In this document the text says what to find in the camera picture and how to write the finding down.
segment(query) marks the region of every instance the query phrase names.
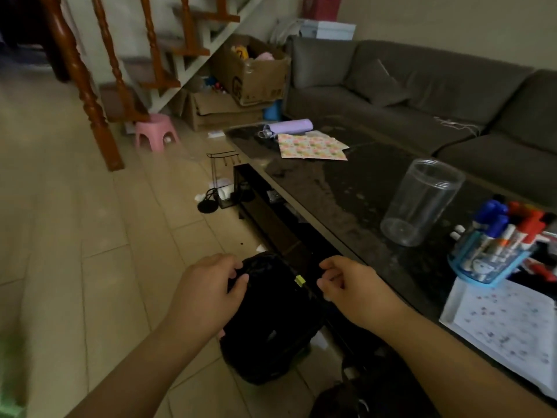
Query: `wooden stair tread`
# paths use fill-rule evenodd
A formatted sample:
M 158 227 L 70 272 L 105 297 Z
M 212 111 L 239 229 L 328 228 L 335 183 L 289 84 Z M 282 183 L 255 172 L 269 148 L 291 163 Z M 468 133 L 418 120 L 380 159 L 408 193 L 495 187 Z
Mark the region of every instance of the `wooden stair tread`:
M 182 9 L 182 5 L 180 4 L 173 4 L 172 5 L 172 12 L 174 15 L 182 20 L 184 10 Z M 228 21 L 228 22 L 235 22 L 240 23 L 240 16 L 236 14 L 227 14 L 226 16 L 221 16 L 219 13 L 213 12 L 203 12 L 201 10 L 194 10 L 191 9 L 191 16 L 194 19 L 202 19 L 202 20 L 215 20 L 215 21 Z
M 126 57 L 122 59 L 130 77 L 145 89 L 180 88 L 182 85 L 170 72 L 164 70 L 164 83 L 159 84 L 155 76 L 153 61 L 149 57 Z
M 180 37 L 157 35 L 157 44 L 161 49 L 170 51 L 176 55 L 185 55 L 187 57 L 211 55 L 211 52 L 207 48 L 199 48 L 197 51 L 190 50 L 185 46 L 184 39 Z
M 105 108 L 107 120 L 109 122 L 149 121 L 149 112 L 147 112 L 135 91 L 129 86 L 126 86 L 126 89 L 134 100 L 135 112 L 131 116 L 127 116 L 124 112 L 124 105 L 120 100 L 115 82 L 104 83 L 99 86 L 100 97 Z

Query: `sofa seat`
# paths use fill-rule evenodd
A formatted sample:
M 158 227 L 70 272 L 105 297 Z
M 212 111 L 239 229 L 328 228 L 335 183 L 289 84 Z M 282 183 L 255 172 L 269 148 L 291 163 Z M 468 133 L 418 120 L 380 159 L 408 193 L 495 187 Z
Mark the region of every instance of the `sofa seat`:
M 438 157 L 534 202 L 557 207 L 557 155 L 494 132 L 446 147 Z
M 286 114 L 295 119 L 343 115 L 426 155 L 471 136 L 410 107 L 375 107 L 343 86 L 291 87 Z

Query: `sofa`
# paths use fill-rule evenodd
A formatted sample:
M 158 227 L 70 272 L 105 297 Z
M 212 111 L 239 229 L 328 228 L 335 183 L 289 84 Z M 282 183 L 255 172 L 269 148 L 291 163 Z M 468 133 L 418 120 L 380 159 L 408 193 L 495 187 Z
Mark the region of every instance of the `sofa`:
M 293 37 L 286 49 L 287 117 L 343 115 L 557 208 L 557 71 L 387 41 Z M 377 61 L 381 79 L 394 80 L 406 99 L 385 106 L 363 96 L 377 80 Z

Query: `clear plastic jar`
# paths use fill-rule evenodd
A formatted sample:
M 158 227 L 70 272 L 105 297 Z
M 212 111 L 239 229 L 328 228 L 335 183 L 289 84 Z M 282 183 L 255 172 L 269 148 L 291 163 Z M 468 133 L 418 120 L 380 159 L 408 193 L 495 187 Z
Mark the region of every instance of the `clear plastic jar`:
M 381 231 L 399 245 L 421 244 L 465 179 L 463 172 L 441 161 L 414 160 L 381 221 Z

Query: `white wall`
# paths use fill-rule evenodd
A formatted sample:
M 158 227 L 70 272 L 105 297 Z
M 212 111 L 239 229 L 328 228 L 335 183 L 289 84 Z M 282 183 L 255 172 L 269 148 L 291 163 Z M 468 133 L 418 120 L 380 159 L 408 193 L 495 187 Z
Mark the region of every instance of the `white wall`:
M 114 81 L 108 55 L 102 43 L 99 26 L 91 0 L 66 0 L 71 17 L 78 29 L 81 48 L 86 53 L 87 65 L 96 83 Z M 140 0 L 102 0 L 108 26 L 118 56 L 149 56 L 149 42 L 145 35 L 145 19 Z M 157 32 L 182 35 L 171 4 L 180 0 L 150 0 L 153 23 Z M 189 0 L 190 6 L 215 11 L 214 0 Z M 247 33 L 267 40 L 277 18 L 297 15 L 300 0 L 263 0 L 252 15 L 238 27 Z
M 383 39 L 557 69 L 557 0 L 343 0 L 356 39 Z

